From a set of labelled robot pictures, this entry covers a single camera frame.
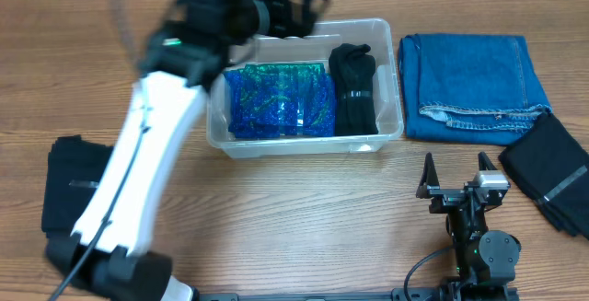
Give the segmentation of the blue green sparkly fabric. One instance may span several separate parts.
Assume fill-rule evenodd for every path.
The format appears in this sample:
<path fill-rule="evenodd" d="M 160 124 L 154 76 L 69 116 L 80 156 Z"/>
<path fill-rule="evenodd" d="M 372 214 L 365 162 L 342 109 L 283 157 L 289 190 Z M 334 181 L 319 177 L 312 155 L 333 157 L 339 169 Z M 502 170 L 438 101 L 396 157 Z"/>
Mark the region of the blue green sparkly fabric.
<path fill-rule="evenodd" d="M 225 81 L 236 138 L 334 135 L 335 86 L 323 63 L 247 64 Z"/>

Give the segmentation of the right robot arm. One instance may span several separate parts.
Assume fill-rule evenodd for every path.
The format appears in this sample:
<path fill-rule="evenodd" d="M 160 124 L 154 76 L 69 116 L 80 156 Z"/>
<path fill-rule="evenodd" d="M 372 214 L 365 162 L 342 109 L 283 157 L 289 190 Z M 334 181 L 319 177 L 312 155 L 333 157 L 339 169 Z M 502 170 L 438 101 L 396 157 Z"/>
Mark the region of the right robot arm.
<path fill-rule="evenodd" d="M 520 241 L 500 230 L 490 230 L 485 214 L 502 205 L 510 182 L 489 160 L 478 154 L 479 171 L 461 189 L 440 186 L 433 155 L 427 154 L 416 197 L 429 199 L 429 212 L 444 214 L 452 244 L 420 260 L 416 271 L 428 260 L 453 251 L 457 276 L 445 278 L 435 288 L 436 300 L 517 301 L 519 295 L 508 284 L 515 279 L 515 265 L 522 249 Z"/>

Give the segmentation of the black socks bundle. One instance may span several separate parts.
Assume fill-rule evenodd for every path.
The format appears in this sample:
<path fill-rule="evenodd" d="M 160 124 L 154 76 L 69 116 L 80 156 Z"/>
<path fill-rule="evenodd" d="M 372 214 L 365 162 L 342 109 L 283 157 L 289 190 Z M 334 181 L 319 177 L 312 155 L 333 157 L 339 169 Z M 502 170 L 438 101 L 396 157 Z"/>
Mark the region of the black socks bundle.
<path fill-rule="evenodd" d="M 367 44 L 343 43 L 332 50 L 329 71 L 335 86 L 336 136 L 378 134 L 375 122 L 375 58 Z"/>

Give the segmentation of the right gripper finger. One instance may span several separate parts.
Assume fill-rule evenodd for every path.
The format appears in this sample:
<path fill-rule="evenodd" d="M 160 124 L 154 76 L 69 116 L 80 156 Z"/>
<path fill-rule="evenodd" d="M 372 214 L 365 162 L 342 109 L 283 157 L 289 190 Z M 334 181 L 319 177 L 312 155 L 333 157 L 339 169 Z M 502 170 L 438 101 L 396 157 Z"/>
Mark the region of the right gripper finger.
<path fill-rule="evenodd" d="M 422 177 L 416 190 L 416 197 L 420 199 L 429 199 L 433 197 L 434 192 L 439 190 L 440 184 L 433 162 L 433 155 L 428 153 L 424 160 Z"/>
<path fill-rule="evenodd" d="M 491 160 L 485 152 L 478 153 L 479 171 L 493 171 L 497 168 L 492 164 Z"/>

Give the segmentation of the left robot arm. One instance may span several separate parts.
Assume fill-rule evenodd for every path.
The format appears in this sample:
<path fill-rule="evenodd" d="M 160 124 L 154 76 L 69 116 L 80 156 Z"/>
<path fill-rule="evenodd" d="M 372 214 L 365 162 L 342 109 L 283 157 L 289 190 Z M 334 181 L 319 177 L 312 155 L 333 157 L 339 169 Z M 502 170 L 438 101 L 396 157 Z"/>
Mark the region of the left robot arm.
<path fill-rule="evenodd" d="M 310 35 L 329 0 L 175 0 L 149 37 L 121 132 L 91 200 L 71 232 L 52 237 L 47 260 L 73 286 L 110 300 L 190 301 L 151 244 L 179 151 L 205 112 L 230 50 L 258 36 Z"/>

